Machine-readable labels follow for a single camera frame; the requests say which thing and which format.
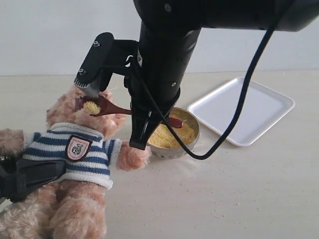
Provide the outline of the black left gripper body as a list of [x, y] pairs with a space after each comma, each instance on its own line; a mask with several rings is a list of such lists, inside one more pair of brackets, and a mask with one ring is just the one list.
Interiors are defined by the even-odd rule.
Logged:
[[0, 202], [10, 200], [13, 203], [25, 199], [24, 194], [17, 192], [16, 184], [16, 158], [14, 156], [0, 156]]

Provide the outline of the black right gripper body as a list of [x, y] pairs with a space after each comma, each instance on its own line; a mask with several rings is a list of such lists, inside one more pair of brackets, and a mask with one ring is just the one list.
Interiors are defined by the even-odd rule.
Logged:
[[125, 76], [133, 119], [159, 120], [167, 116], [180, 96], [180, 84], [199, 30], [178, 35], [142, 27], [138, 41], [116, 39], [110, 32], [103, 36], [109, 51], [103, 55], [101, 90], [108, 87], [112, 74]]

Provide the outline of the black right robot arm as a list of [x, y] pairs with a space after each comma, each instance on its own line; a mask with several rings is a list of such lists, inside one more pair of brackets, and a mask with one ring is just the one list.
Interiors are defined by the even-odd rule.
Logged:
[[[203, 28], [264, 30], [247, 71], [254, 68], [274, 31], [299, 31], [319, 14], [316, 0], [137, 0], [140, 38], [107, 34], [108, 74], [123, 74], [131, 95], [130, 146], [144, 149], [150, 135], [180, 95], [180, 84]], [[122, 72], [119, 56], [129, 60]]]

